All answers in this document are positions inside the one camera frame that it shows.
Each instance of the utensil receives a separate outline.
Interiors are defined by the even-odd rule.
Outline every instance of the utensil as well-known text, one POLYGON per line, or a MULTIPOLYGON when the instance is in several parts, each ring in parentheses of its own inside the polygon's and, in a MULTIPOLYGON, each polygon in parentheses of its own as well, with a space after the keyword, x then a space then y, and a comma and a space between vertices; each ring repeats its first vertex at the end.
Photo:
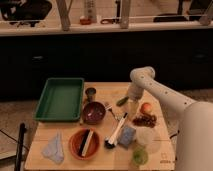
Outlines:
POLYGON ((108 103, 108 102, 105 102, 104 103, 104 106, 105 106, 105 109, 107 110, 107 111, 109 111, 112 115, 113 115, 113 117, 115 118, 115 120, 117 120, 117 121, 120 121, 121 120, 121 118, 123 117, 123 116, 116 116, 116 114, 113 112, 113 110, 112 110, 112 106, 108 103))
POLYGON ((121 120, 119 121, 115 131, 113 132, 113 134, 110 136, 110 138, 107 138, 105 140, 105 147, 108 149, 112 149, 117 145, 117 137, 118 137, 118 133, 121 129, 121 127, 123 126, 123 124, 125 123, 127 117, 127 113, 124 114, 124 116, 121 118, 121 120))

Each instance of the bottle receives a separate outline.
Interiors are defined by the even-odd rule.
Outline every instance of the bottle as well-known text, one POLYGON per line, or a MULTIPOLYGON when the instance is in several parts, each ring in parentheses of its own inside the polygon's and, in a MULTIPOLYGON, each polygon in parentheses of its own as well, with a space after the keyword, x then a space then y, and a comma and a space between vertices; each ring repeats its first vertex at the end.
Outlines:
POLYGON ((97 22, 95 0, 84 0, 84 16, 86 19, 90 19, 92 23, 97 22))

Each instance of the red fruit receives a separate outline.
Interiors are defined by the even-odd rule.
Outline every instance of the red fruit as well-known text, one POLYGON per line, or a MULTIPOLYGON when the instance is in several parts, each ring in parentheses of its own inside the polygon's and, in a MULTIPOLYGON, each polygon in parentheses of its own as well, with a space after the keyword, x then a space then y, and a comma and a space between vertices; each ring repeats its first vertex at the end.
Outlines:
POLYGON ((150 114, 152 112, 152 105, 149 102, 145 102, 141 105, 140 112, 144 114, 150 114))

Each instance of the small bowl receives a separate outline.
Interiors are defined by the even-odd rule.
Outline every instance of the small bowl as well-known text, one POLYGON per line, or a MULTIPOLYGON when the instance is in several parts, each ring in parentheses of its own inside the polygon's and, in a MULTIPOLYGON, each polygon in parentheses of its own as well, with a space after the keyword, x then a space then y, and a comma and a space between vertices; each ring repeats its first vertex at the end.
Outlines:
POLYGON ((79 155, 79 150, 80 150, 80 146, 81 143, 83 141, 84 135, 86 133, 88 129, 81 129, 78 132, 76 132, 69 140, 69 150, 71 152, 71 154, 76 158, 76 159, 80 159, 80 160, 89 160, 92 157, 94 157, 94 155, 96 154, 96 152, 99 149, 100 146, 100 138, 97 132, 93 131, 93 135, 91 138, 91 141, 89 143, 89 147, 88 150, 86 152, 85 156, 81 156, 79 155))
POLYGON ((82 118, 87 124, 99 124, 106 114, 106 109, 103 104, 99 102, 88 103, 82 113, 82 118))

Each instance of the metal rod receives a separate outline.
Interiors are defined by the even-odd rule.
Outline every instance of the metal rod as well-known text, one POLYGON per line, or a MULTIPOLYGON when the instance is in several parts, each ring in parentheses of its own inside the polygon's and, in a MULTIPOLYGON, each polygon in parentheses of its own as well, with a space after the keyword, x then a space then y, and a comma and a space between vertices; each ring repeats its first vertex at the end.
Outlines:
POLYGON ((56 0, 58 11, 61 19, 62 30, 68 31, 70 29, 70 19, 67 10, 67 5, 65 0, 56 0))
POLYGON ((213 1, 211 1, 205 13, 202 15, 202 17, 200 17, 199 22, 204 26, 208 26, 209 24, 211 24, 212 19, 213 19, 213 1))
POLYGON ((130 7, 131 7, 131 0, 122 0, 122 3, 121 3, 121 23, 120 23, 120 27, 122 29, 127 29, 129 27, 130 7))
POLYGON ((18 145, 17 145, 17 149, 16 149, 16 159, 15 159, 14 171, 20 171, 20 168, 21 168, 22 149, 23 149, 25 132, 26 132, 25 124, 21 123, 20 127, 19 127, 19 138, 18 138, 18 145))

